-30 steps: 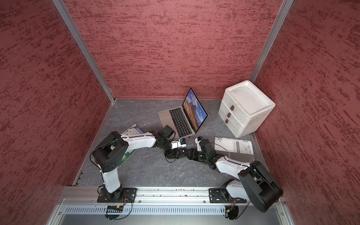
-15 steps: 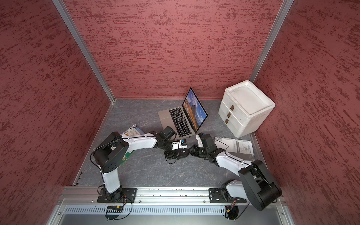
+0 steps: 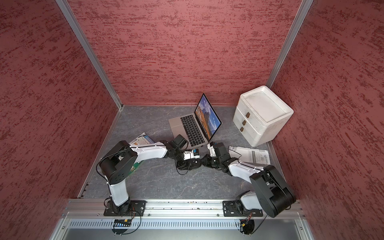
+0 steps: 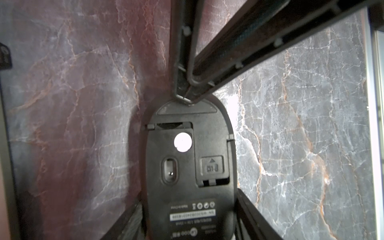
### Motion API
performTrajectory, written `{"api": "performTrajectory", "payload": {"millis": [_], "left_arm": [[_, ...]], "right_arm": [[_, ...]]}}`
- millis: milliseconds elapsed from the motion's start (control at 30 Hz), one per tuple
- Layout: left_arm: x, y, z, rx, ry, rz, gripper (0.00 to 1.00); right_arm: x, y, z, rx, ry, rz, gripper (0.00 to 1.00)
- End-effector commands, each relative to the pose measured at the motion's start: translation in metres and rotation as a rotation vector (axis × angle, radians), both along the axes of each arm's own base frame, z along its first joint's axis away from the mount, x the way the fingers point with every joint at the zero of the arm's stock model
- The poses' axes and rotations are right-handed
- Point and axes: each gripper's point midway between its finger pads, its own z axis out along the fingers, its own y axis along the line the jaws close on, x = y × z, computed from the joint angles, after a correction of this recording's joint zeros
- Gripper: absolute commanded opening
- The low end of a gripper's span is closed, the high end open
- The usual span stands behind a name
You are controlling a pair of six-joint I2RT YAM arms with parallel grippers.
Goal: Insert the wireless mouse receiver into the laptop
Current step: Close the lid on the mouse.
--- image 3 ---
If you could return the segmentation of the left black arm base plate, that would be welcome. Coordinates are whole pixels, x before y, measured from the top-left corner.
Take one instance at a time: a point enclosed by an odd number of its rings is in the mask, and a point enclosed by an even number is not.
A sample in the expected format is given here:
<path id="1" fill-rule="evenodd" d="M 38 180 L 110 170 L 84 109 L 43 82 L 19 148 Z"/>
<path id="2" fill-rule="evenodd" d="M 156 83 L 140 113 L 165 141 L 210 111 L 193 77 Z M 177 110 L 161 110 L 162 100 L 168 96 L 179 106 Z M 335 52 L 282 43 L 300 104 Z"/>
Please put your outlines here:
<path id="1" fill-rule="evenodd" d="M 105 217 L 142 217 L 146 208 L 146 201 L 128 200 L 121 206 L 116 206 L 114 202 L 108 199 L 105 204 Z"/>

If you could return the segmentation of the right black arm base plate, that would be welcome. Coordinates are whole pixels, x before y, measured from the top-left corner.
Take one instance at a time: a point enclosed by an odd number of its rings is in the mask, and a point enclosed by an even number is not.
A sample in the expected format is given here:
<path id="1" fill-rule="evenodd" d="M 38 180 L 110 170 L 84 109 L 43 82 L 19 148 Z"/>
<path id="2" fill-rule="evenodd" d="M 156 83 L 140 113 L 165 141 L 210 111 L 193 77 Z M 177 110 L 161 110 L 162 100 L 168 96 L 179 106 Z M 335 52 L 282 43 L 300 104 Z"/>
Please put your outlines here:
<path id="1" fill-rule="evenodd" d="M 225 217 L 262 217 L 260 209 L 248 210 L 240 200 L 223 201 L 223 212 Z"/>

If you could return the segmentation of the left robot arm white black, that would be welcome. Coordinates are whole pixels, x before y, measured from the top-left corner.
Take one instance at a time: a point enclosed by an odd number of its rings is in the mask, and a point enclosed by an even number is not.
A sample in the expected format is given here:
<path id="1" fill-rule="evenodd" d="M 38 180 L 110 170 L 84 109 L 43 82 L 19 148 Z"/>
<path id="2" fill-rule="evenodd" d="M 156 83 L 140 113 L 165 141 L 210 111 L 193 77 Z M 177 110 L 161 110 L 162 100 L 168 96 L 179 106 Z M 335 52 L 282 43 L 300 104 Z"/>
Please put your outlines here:
<path id="1" fill-rule="evenodd" d="M 144 145 L 132 145 L 127 141 L 118 142 L 97 164 L 99 175 L 108 185 L 110 198 L 105 203 L 105 216 L 142 215 L 139 207 L 131 203 L 127 192 L 126 178 L 136 170 L 143 161 L 170 158 L 175 161 L 177 171 L 199 168 L 202 163 L 197 149 L 184 149 L 186 139 L 178 135 L 174 140 L 160 141 Z"/>

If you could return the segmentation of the black wireless mouse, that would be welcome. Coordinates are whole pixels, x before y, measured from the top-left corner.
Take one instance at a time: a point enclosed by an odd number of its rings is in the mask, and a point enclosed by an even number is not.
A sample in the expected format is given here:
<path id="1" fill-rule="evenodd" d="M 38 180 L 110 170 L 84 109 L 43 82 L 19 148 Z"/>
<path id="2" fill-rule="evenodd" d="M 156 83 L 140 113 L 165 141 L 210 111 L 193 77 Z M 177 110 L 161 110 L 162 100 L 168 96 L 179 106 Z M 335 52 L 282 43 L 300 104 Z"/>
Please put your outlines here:
<path id="1" fill-rule="evenodd" d="M 201 166 L 202 166 L 202 162 L 200 159 L 189 160 L 189 170 L 198 169 Z"/>

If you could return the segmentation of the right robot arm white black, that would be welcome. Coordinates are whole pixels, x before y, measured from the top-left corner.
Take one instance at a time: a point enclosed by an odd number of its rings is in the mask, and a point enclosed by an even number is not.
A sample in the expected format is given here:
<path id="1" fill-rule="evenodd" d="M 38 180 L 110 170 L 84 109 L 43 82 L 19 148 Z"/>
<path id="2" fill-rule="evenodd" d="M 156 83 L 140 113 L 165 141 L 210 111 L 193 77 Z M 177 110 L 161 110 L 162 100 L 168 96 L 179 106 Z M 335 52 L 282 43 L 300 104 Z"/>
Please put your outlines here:
<path id="1" fill-rule="evenodd" d="M 296 195 L 273 165 L 252 165 L 231 157 L 223 143 L 209 143 L 210 153 L 202 158 L 203 166 L 221 170 L 229 176 L 240 178 L 253 186 L 253 191 L 240 194 L 230 206 L 240 215 L 252 210 L 263 210 L 274 218 L 297 201 Z"/>

